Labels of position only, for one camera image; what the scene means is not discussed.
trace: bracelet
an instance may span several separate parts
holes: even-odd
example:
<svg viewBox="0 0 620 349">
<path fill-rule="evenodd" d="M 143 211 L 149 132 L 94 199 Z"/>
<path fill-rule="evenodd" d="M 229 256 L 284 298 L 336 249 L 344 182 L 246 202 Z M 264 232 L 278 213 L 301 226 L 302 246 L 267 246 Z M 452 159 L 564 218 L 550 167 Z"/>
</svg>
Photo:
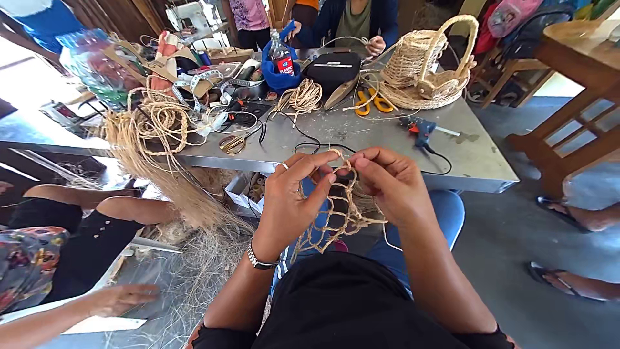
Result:
<svg viewBox="0 0 620 349">
<path fill-rule="evenodd" d="M 252 241 L 254 241 L 254 238 L 252 238 L 252 240 L 250 241 L 250 248 L 247 249 L 247 257 L 250 259 L 250 263 L 252 263 L 253 268 L 267 270 L 275 268 L 276 266 L 278 266 L 278 264 L 280 264 L 279 260 L 275 263 L 263 263 L 256 259 L 256 256 L 254 255 L 254 250 L 252 249 Z"/>
</svg>

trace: black bag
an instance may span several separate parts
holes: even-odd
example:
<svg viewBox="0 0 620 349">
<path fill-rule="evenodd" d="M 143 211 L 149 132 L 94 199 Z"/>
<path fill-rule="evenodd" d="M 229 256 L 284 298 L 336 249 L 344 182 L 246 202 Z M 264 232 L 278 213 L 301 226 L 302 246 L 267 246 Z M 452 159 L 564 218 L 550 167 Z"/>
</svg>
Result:
<svg viewBox="0 0 620 349">
<path fill-rule="evenodd" d="M 323 88 L 323 97 L 331 94 L 343 83 L 353 80 L 360 72 L 361 58 L 355 52 L 325 53 L 318 56 L 303 71 L 305 78 Z"/>
</svg>

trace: basket handle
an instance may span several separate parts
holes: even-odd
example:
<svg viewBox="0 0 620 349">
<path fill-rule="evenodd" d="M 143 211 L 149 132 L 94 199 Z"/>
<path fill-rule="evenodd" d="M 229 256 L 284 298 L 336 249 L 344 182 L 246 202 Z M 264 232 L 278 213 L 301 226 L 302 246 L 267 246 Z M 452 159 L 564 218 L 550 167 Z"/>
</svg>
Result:
<svg viewBox="0 0 620 349">
<path fill-rule="evenodd" d="M 433 37 L 433 41 L 428 46 L 428 50 L 426 55 L 424 56 L 424 63 L 422 63 L 422 71 L 420 72 L 420 81 L 425 81 L 424 77 L 426 76 L 426 71 L 428 67 L 428 61 L 430 60 L 430 55 L 433 53 L 433 49 L 437 45 L 437 42 L 441 38 L 441 35 L 448 29 L 449 26 L 453 25 L 457 22 L 467 22 L 469 24 L 469 41 L 467 43 L 467 50 L 465 50 L 465 55 L 461 59 L 459 67 L 456 69 L 456 76 L 461 76 L 463 69 L 467 66 L 467 62 L 469 61 L 469 56 L 471 56 L 472 51 L 474 51 L 474 44 L 476 42 L 476 35 L 478 34 L 478 20 L 470 14 L 460 14 L 458 16 L 454 16 L 448 19 L 435 33 L 435 37 Z"/>
</svg>

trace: red label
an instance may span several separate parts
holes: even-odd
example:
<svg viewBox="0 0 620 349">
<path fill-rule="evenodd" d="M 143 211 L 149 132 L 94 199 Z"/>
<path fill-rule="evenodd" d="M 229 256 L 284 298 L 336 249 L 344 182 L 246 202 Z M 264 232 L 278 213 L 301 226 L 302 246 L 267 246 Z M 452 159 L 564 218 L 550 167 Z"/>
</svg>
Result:
<svg viewBox="0 0 620 349">
<path fill-rule="evenodd" d="M 290 56 L 285 56 L 282 59 L 277 61 L 278 71 L 281 74 L 289 74 L 291 76 L 295 76 L 295 72 L 293 71 L 293 60 Z"/>
</svg>

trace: plastic bottle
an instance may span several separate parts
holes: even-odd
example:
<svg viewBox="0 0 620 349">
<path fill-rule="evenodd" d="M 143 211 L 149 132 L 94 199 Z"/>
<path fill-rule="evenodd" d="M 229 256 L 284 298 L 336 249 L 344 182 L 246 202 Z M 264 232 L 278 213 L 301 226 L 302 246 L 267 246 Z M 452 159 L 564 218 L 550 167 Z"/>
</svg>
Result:
<svg viewBox="0 0 620 349">
<path fill-rule="evenodd" d="M 280 40 L 280 34 L 277 30 L 272 29 L 271 35 L 272 47 L 269 50 L 269 59 L 272 61 L 278 73 L 295 76 L 291 52 Z"/>
<path fill-rule="evenodd" d="M 88 90 L 114 111 L 127 109 L 127 94 L 142 86 L 117 62 L 102 53 L 113 43 L 101 29 L 82 30 L 56 37 L 63 46 L 60 63 L 80 78 Z"/>
</svg>

